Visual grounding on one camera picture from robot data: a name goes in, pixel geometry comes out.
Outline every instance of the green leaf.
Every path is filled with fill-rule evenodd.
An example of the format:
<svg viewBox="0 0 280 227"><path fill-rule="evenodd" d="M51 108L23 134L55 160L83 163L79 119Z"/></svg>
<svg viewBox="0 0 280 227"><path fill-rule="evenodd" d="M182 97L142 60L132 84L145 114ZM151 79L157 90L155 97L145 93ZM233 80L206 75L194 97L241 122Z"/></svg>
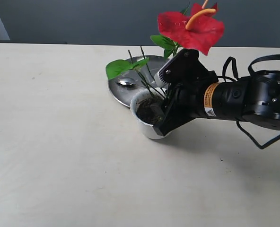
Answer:
<svg viewBox="0 0 280 227"><path fill-rule="evenodd" d="M174 52L174 50L167 50L167 49L164 49L164 54L163 54L163 57L164 59L168 59L168 57Z"/></svg>
<svg viewBox="0 0 280 227"><path fill-rule="evenodd" d="M186 13L188 12L190 7L191 7L191 1L188 2L187 7L185 7L182 11L180 11L180 13L182 13L183 15L186 15Z"/></svg>
<svg viewBox="0 0 280 227"><path fill-rule="evenodd" d="M143 66L145 66L145 65L148 63L148 61L149 61L149 58L145 58L145 59L142 59L142 60L140 60L140 61L137 61L137 62L135 62L135 63L133 63L133 64L131 65L131 68L132 68L133 70L139 70L139 69L141 69Z"/></svg>
<svg viewBox="0 0 280 227"><path fill-rule="evenodd" d="M130 70L132 64L126 60L115 60L106 66L106 75L108 79L113 79L119 76L121 73Z"/></svg>
<svg viewBox="0 0 280 227"><path fill-rule="evenodd" d="M174 41L163 35L151 35L150 39L154 42L154 44L162 47L163 49L167 49L167 50L175 49Z"/></svg>

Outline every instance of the warning label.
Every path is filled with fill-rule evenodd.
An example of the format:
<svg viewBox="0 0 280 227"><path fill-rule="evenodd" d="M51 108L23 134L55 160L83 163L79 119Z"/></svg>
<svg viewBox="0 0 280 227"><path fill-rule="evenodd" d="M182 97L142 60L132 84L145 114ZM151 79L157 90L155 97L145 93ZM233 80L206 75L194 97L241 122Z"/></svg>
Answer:
<svg viewBox="0 0 280 227"><path fill-rule="evenodd" d="M211 84L205 91L204 94L204 109L205 112L207 114L207 116L209 117L216 117L216 114L212 108L212 95L216 89L216 87L219 85L220 83L214 83Z"/></svg>

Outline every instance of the potted plant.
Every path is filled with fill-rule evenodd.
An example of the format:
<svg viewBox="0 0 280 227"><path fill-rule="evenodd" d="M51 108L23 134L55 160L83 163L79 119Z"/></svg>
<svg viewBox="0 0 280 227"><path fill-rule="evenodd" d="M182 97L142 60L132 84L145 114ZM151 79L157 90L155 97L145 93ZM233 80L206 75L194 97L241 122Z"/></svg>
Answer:
<svg viewBox="0 0 280 227"><path fill-rule="evenodd" d="M212 16L218 11L217 4L211 8L206 8L208 0L203 5L194 3L190 16L187 13L190 4L180 12L165 12L158 15L159 35L152 35L151 40L164 49L164 58L175 56L179 48L198 50L204 55L208 55L210 48L223 36L224 24L217 21ZM135 70L145 90L137 93L131 101L131 112L136 117L142 133L150 139L161 139L153 125L160 119L154 111L154 106L161 105L164 100L170 100L171 90L152 87L141 74L142 67L148 67L149 58L145 57L141 48L143 59L138 62L125 60L115 60L106 66L108 79L115 78L128 70Z"/></svg>

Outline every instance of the dirt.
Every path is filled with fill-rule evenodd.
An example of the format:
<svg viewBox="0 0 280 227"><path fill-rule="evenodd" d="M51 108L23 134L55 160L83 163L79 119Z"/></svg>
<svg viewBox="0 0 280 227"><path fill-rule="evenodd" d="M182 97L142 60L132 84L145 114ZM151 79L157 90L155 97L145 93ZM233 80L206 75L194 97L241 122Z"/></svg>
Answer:
<svg viewBox="0 0 280 227"><path fill-rule="evenodd" d="M157 116L152 109L150 108L150 106L154 103L161 103L162 102L162 98L157 98L157 100L153 99L153 98L149 98L146 100L143 100L140 105L139 108L137 110L137 116L144 122L148 123L148 124L155 124L158 122L159 120L159 116Z"/></svg>

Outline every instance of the red flower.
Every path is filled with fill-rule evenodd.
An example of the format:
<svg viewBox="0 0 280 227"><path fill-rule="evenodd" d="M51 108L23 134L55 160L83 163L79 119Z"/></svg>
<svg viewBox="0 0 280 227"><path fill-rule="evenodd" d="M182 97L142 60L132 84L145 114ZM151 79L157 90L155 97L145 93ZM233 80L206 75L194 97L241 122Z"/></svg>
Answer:
<svg viewBox="0 0 280 227"><path fill-rule="evenodd" d="M213 6L213 9L218 9L217 4ZM186 30L185 26L190 18L200 11L202 11L202 6L195 3L190 17L179 12L159 14L159 32L185 49L195 49L207 55L210 48L223 36L225 28L223 22L211 17L214 13L209 13L194 17L190 30Z"/></svg>

